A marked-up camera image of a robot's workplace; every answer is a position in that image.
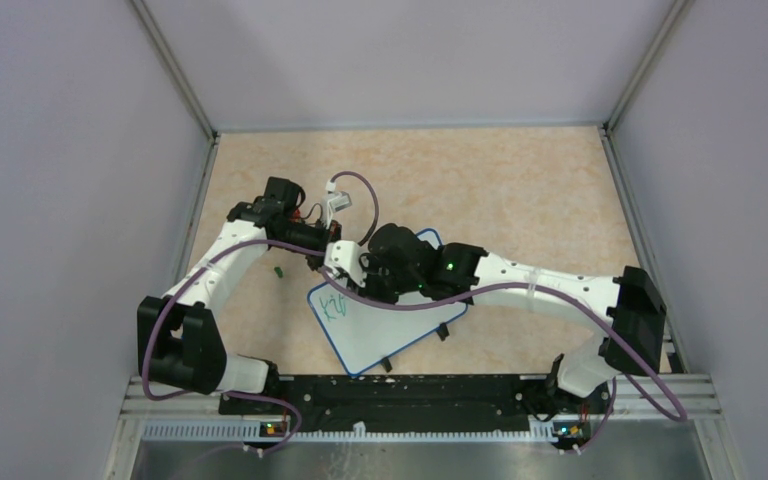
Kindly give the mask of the blue-framed whiteboard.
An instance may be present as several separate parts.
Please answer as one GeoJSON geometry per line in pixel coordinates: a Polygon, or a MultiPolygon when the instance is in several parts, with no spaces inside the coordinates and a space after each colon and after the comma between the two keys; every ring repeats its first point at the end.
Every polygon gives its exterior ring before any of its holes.
{"type": "MultiPolygon", "coordinates": [[[[366,244],[365,253],[408,255],[430,252],[443,245],[430,228],[418,233],[395,224],[380,227],[366,244]]],[[[395,305],[431,303],[422,292],[403,294],[395,305]]],[[[322,283],[307,293],[307,303],[346,374],[356,377],[380,365],[390,369],[391,358],[418,341],[436,334],[448,336],[448,324],[464,316],[468,305],[450,303],[433,309],[395,311],[358,302],[322,283]]]]}

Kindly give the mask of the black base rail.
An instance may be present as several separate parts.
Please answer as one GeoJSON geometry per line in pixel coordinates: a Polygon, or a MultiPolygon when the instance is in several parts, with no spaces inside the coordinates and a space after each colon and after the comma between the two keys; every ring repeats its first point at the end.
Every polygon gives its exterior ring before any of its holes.
{"type": "Polygon", "coordinates": [[[540,420],[604,413],[608,388],[585,398],[548,385],[542,375],[346,375],[282,376],[267,395],[278,404],[222,399],[222,415],[301,413],[301,430],[346,432],[361,422],[372,433],[523,432],[540,420]]]}

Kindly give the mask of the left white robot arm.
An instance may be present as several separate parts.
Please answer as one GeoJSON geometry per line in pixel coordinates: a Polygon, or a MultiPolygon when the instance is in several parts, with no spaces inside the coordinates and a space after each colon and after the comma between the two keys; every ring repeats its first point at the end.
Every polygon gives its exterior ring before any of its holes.
{"type": "Polygon", "coordinates": [[[152,382],[184,392],[242,392],[257,413],[279,404],[280,386],[269,379],[266,360],[227,352],[216,317],[247,270],[269,249],[304,255],[308,266],[322,266],[329,243],[341,236],[337,211],[351,199],[333,186],[317,204],[311,221],[300,211],[306,194],[288,180],[271,177],[262,195],[240,202],[204,256],[160,297],[147,296],[137,309],[138,365],[145,385],[152,382]]]}

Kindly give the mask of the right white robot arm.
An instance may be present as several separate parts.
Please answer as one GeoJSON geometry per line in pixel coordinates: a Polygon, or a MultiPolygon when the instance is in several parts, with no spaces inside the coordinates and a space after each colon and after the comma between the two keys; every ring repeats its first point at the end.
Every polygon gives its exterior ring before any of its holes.
{"type": "Polygon", "coordinates": [[[592,336],[552,368],[546,397],[560,412],[574,411],[619,374],[660,372],[667,309],[651,276],[639,267],[627,266],[618,276],[564,273],[476,245],[434,246],[395,224],[375,232],[356,263],[363,279],[357,292],[369,300],[395,304],[404,294],[418,293],[437,306],[519,308],[591,329],[592,336]]]}

